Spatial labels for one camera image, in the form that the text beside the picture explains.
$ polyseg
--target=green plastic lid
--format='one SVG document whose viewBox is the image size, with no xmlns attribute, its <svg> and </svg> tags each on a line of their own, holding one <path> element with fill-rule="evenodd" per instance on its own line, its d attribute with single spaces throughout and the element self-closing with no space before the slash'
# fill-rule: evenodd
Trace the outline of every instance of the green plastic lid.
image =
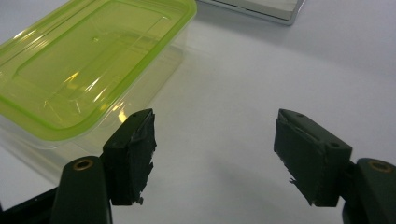
<svg viewBox="0 0 396 224">
<path fill-rule="evenodd" d="M 0 46 L 0 113 L 58 141 L 90 129 L 195 15 L 194 0 L 73 0 Z"/>
</svg>

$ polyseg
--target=white table surface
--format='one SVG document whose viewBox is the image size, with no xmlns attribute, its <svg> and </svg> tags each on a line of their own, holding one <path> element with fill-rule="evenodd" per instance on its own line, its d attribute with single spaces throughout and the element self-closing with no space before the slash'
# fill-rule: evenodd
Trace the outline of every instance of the white table surface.
<svg viewBox="0 0 396 224">
<path fill-rule="evenodd" d="M 0 1 L 0 42 L 65 0 Z M 342 223 L 310 207 L 273 151 L 279 108 L 306 114 L 354 147 L 396 163 L 396 2 L 307 0 L 291 27 L 205 4 L 185 61 L 150 106 L 157 151 L 143 206 L 115 223 Z M 0 202 L 54 187 L 0 148 Z"/>
</svg>

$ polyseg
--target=plastic container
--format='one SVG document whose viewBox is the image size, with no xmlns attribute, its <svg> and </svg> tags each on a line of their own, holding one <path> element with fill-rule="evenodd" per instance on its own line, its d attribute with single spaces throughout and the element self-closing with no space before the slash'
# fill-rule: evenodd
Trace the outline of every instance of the plastic container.
<svg viewBox="0 0 396 224">
<path fill-rule="evenodd" d="M 72 0 L 8 40 L 0 46 L 2 144 L 53 176 L 100 153 L 178 67 L 181 31 L 195 13 L 193 0 Z"/>
</svg>

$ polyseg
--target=lime green lid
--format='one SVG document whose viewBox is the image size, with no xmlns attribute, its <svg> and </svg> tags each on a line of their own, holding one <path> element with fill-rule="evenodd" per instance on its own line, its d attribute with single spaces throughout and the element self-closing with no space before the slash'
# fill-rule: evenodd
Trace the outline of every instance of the lime green lid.
<svg viewBox="0 0 396 224">
<path fill-rule="evenodd" d="M 73 0 L 0 46 L 0 113 L 49 141 L 90 129 L 195 15 L 194 0 Z"/>
</svg>

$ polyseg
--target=white device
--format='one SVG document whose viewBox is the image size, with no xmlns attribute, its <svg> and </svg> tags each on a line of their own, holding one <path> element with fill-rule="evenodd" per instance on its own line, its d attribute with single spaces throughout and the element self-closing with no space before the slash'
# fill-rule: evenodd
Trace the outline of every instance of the white device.
<svg viewBox="0 0 396 224">
<path fill-rule="evenodd" d="M 292 25 L 304 0 L 198 0 L 285 25 Z"/>
</svg>

